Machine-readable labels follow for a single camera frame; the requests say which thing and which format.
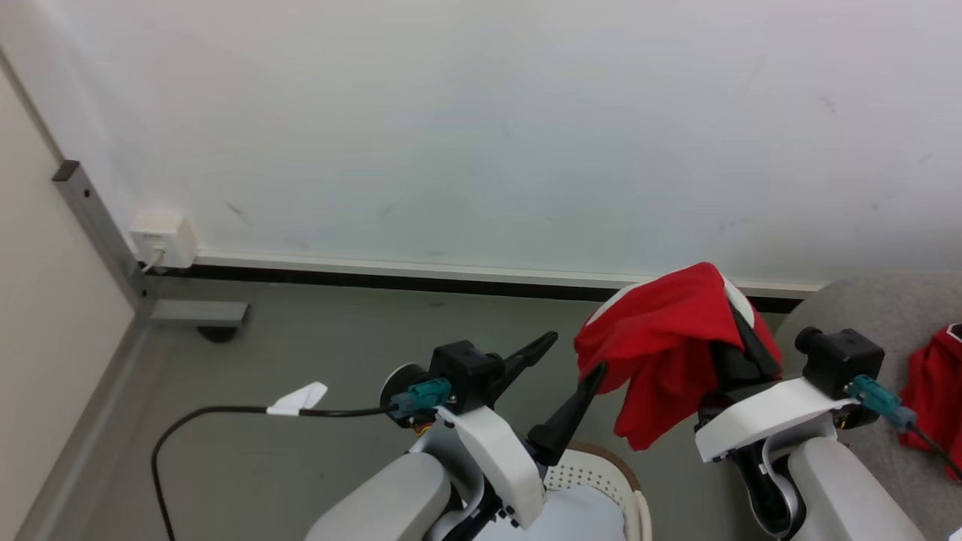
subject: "beige wall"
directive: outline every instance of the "beige wall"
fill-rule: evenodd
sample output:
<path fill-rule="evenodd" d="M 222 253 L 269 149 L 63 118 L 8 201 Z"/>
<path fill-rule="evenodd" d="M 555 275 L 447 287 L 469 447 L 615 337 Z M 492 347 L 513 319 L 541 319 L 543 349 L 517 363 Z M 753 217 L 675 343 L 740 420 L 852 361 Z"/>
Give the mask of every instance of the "beige wall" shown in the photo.
<path fill-rule="evenodd" d="M 13 539 L 133 310 L 62 201 L 0 70 L 0 541 Z"/>

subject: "wall outlet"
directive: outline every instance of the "wall outlet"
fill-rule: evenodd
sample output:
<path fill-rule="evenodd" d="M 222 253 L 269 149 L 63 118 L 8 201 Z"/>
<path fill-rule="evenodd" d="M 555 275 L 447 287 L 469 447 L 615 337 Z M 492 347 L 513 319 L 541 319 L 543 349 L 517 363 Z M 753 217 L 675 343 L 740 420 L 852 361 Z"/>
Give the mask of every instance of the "wall outlet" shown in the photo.
<path fill-rule="evenodd" d="M 197 257 L 197 239 L 187 219 L 178 214 L 141 212 L 130 227 L 130 236 L 138 259 L 147 264 L 156 260 L 158 250 L 164 251 L 164 257 L 156 262 L 158 267 L 186 269 Z"/>

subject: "brown rim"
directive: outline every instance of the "brown rim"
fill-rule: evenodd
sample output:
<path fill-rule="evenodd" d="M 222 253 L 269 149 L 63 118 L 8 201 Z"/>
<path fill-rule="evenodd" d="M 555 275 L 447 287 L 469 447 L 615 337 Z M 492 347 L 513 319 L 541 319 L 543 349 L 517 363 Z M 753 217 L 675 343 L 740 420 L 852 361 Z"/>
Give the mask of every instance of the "brown rim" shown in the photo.
<path fill-rule="evenodd" d="M 586 452 L 588 454 L 595 454 L 601 458 L 604 458 L 621 470 L 621 474 L 624 476 L 624 478 L 628 479 L 628 486 L 631 487 L 632 491 L 642 490 L 642 485 L 639 484 L 638 479 L 635 477 L 635 473 L 631 471 L 631 468 L 629 468 L 627 464 L 625 464 L 624 460 L 621 460 L 613 452 L 598 446 L 584 444 L 581 442 L 571 442 L 568 444 L 568 449 L 571 449 L 572 451 Z"/>

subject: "teal connector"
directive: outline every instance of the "teal connector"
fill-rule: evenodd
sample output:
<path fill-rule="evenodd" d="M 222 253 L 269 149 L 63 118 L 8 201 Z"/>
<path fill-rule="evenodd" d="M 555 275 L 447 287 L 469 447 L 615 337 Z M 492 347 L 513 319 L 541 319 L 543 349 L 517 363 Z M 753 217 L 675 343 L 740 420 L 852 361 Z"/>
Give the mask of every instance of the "teal connector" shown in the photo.
<path fill-rule="evenodd" d="M 884 417 L 900 434 L 908 430 L 909 423 L 916 422 L 915 412 L 902 406 L 898 395 L 867 375 L 857 375 L 845 390 L 849 396 L 861 402 L 862 407 Z"/>
<path fill-rule="evenodd" d="M 403 419 L 422 409 L 433 409 L 447 403 L 451 396 L 451 382 L 443 377 L 429 379 L 408 387 L 407 392 L 391 397 L 397 409 L 391 412 L 395 419 Z"/>
<path fill-rule="evenodd" d="M 451 382 L 443 377 L 431 379 L 408 388 L 414 399 L 414 409 L 431 409 L 447 403 L 451 396 Z"/>

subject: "black baseboard strip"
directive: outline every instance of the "black baseboard strip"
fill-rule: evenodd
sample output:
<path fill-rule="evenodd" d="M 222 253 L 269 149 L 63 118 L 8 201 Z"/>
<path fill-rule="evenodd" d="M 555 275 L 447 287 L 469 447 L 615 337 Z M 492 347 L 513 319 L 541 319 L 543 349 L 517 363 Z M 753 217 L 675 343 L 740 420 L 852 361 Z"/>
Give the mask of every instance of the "black baseboard strip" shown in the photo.
<path fill-rule="evenodd" d="M 617 291 L 606 288 L 447 280 L 442 278 L 411 278 L 405 276 L 380 276 L 375 274 L 352 274 L 344 272 L 316 272 L 312 270 L 254 269 L 215 265 L 194 265 L 189 269 L 166 269 L 163 276 L 243 282 L 463 293 L 471 295 L 591 300 L 594 302 L 604 302 Z M 748 299 L 751 300 L 751 303 L 759 312 L 771 314 L 788 314 L 801 303 L 801 301 L 796 298 L 750 296 Z"/>

